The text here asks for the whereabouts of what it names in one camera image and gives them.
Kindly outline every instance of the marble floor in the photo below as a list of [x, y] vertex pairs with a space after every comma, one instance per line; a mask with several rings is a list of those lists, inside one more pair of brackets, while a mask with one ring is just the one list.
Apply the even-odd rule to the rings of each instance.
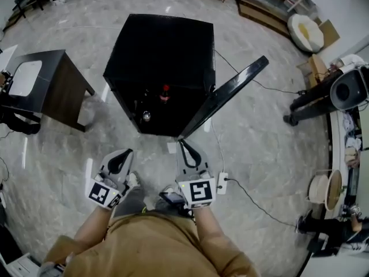
[[[216, 50], [235, 69], [265, 55], [270, 64], [256, 80], [289, 91], [305, 88], [295, 66], [306, 57], [288, 39], [239, 16], [234, 0], [71, 0], [63, 6], [46, 5], [43, 12], [29, 12], [27, 19], [6, 32], [0, 47], [19, 44], [25, 53], [66, 49], [97, 92], [82, 105], [80, 120], [91, 124], [86, 133], [43, 117], [37, 135], [11, 133], [0, 140], [0, 156], [10, 171], [4, 183], [9, 227], [21, 249], [39, 261], [58, 235], [73, 236], [93, 209], [84, 198], [88, 158], [93, 159], [95, 173], [104, 155], [134, 149], [134, 169], [142, 176], [148, 201], [176, 177], [176, 156], [167, 149], [172, 139], [137, 133], [112, 93], [104, 93], [102, 74], [130, 13], [213, 23]], [[217, 85], [234, 74], [216, 54]], [[327, 167], [328, 156], [323, 118], [294, 128], [283, 123], [294, 97], [250, 83], [213, 117], [229, 177], [238, 179], [273, 216], [290, 223], [309, 208], [309, 181], [316, 169]], [[7, 132], [1, 124], [0, 135]], [[199, 128], [190, 139], [208, 153], [217, 175], [223, 163], [214, 133]], [[3, 166], [0, 174], [6, 177]], [[217, 198], [213, 210], [225, 233], [263, 276], [296, 275], [307, 254], [308, 236], [268, 218], [234, 182], [225, 196]]]

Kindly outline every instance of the white cable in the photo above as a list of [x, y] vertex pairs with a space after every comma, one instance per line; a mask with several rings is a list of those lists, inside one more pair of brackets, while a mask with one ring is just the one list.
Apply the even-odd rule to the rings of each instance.
[[93, 28], [93, 29], [115, 29], [115, 30], [121, 30], [122, 28], [114, 28], [114, 27], [100, 27], [100, 26], [92, 26], [92, 25], [80, 25], [76, 27], [61, 27], [56, 28], [57, 30], [63, 30], [63, 29], [79, 29], [79, 28]]
[[215, 135], [215, 138], [217, 139], [217, 142], [218, 142], [218, 145], [219, 145], [219, 150], [220, 150], [220, 154], [221, 154], [221, 159], [223, 160], [223, 170], [222, 170], [222, 173], [224, 172], [225, 170], [225, 161], [224, 161], [224, 156], [223, 156], [223, 151], [221, 150], [221, 145], [220, 145], [220, 142], [219, 142], [219, 139], [218, 139], [218, 135], [215, 131], [215, 128], [214, 128], [214, 124], [213, 124], [213, 118], [212, 119], [212, 129], [214, 131], [214, 135]]

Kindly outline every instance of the speaker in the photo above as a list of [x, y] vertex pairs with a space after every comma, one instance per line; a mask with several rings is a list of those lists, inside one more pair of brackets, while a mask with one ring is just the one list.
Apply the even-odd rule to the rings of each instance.
[[268, 63], [261, 57], [215, 90], [213, 24], [130, 14], [103, 76], [139, 132], [186, 137]]
[[362, 69], [353, 69], [340, 76], [330, 88], [330, 99], [339, 110], [354, 108], [368, 98]]

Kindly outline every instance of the red bottle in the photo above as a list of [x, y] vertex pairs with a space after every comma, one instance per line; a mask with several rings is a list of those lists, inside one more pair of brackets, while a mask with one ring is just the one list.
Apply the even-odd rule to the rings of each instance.
[[169, 85], [164, 85], [163, 92], [160, 95], [160, 101], [162, 104], [166, 104], [170, 98], [168, 91], [169, 91]]

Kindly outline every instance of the black cabinet door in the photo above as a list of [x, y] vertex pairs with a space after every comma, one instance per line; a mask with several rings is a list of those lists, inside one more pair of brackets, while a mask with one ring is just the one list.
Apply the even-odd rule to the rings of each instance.
[[197, 111], [193, 119], [185, 127], [180, 134], [179, 139], [185, 139], [198, 129], [206, 120], [214, 115], [222, 108], [227, 101], [234, 97], [242, 88], [246, 86], [255, 76], [260, 73], [269, 64], [265, 56], [260, 57], [250, 66], [245, 68], [235, 77], [223, 84], [215, 90], [204, 102], [201, 108]]

